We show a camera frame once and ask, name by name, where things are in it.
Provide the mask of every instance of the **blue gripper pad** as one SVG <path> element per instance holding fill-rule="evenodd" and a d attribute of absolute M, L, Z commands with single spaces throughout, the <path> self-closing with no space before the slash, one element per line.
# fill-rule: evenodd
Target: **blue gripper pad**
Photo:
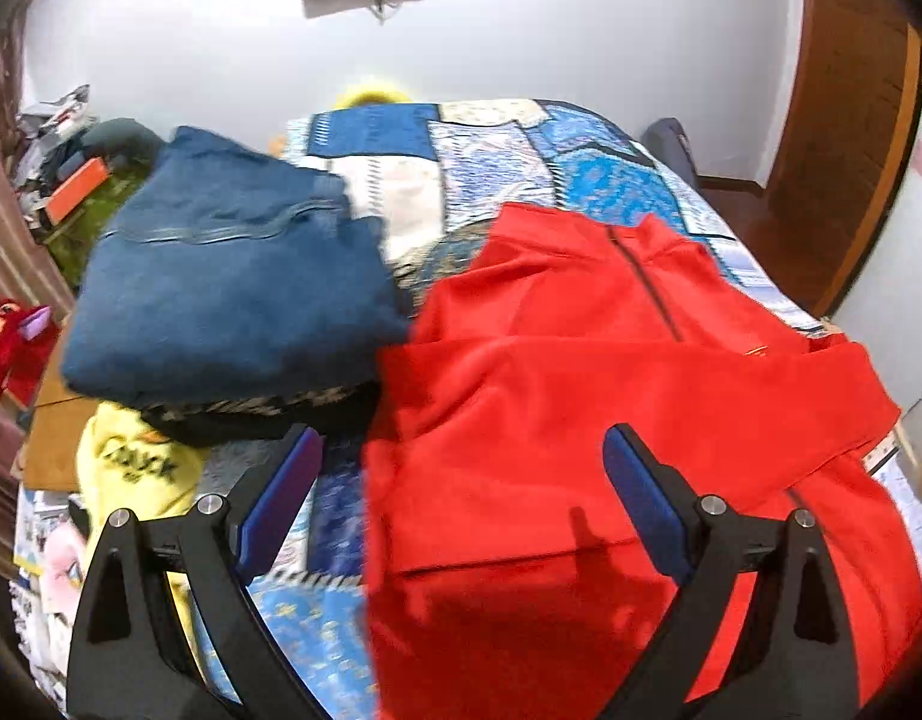
<path fill-rule="evenodd" d="M 244 584 L 271 570 L 311 485 L 320 473 L 325 441 L 307 428 L 241 525 L 237 573 Z"/>
<path fill-rule="evenodd" d="M 687 528 L 651 469 L 616 426 L 603 437 L 603 468 L 651 557 L 654 569 L 671 577 L 678 586 L 684 584 L 694 571 Z"/>

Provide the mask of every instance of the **wooden door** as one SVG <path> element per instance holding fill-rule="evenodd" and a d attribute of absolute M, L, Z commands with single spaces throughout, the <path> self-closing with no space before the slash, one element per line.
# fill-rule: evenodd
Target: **wooden door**
<path fill-rule="evenodd" d="M 785 242 L 774 259 L 783 251 L 798 261 L 764 266 L 817 316 L 843 296 L 890 210 L 921 76 L 920 42 L 894 0 L 804 0 L 798 76 L 766 195 Z"/>

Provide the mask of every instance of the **zipper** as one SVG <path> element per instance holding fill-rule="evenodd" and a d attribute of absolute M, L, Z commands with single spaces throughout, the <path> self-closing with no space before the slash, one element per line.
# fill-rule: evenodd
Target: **zipper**
<path fill-rule="evenodd" d="M 791 503 L 793 503 L 798 509 L 807 508 L 807 504 L 804 501 L 803 496 L 798 493 L 798 490 L 795 490 L 793 487 L 789 487 L 787 490 L 784 490 L 784 493 L 787 493 L 787 497 L 791 499 Z"/>
<path fill-rule="evenodd" d="M 611 243 L 617 247 L 617 250 L 624 255 L 624 259 L 627 260 L 627 264 L 635 271 L 637 278 L 640 280 L 641 284 L 644 285 L 645 290 L 647 290 L 648 295 L 651 295 L 651 300 L 654 301 L 654 306 L 656 306 L 659 314 L 664 319 L 664 323 L 667 325 L 667 328 L 671 331 L 671 335 L 674 337 L 675 341 L 683 341 L 683 336 L 680 335 L 677 325 L 674 323 L 674 318 L 671 317 L 671 312 L 667 310 L 667 306 L 664 305 L 664 301 L 660 297 L 660 293 L 657 291 L 657 288 L 654 286 L 654 283 L 651 282 L 650 277 L 645 271 L 644 266 L 637 261 L 635 255 L 630 253 L 630 250 L 625 247 L 621 242 L 621 239 L 617 237 L 614 233 L 614 230 L 611 226 L 608 225 L 606 228 L 608 230 L 608 238 L 611 239 Z"/>

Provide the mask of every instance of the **yellow shirt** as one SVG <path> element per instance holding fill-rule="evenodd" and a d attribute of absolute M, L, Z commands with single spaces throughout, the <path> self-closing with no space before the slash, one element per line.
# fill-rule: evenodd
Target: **yellow shirt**
<path fill-rule="evenodd" d="M 85 570 L 114 509 L 132 509 L 140 520 L 185 514 L 194 501 L 206 454 L 208 450 L 162 436 L 135 410 L 102 402 L 78 445 L 80 495 L 91 517 Z M 168 578 L 184 635 L 196 652 L 186 578 Z"/>

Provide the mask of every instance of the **folded clothes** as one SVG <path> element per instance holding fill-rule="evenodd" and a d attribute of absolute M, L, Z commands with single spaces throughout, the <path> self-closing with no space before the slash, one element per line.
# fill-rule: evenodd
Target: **folded clothes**
<path fill-rule="evenodd" d="M 95 247 L 64 378 L 134 408 L 376 379 L 407 328 L 381 224 L 339 176 L 179 127 Z"/>
<path fill-rule="evenodd" d="M 377 382 L 335 386 L 293 397 L 224 400 L 203 405 L 152 406 L 141 413 L 165 436 L 189 446 L 282 439 L 303 422 L 324 436 L 367 432 L 381 396 Z"/>

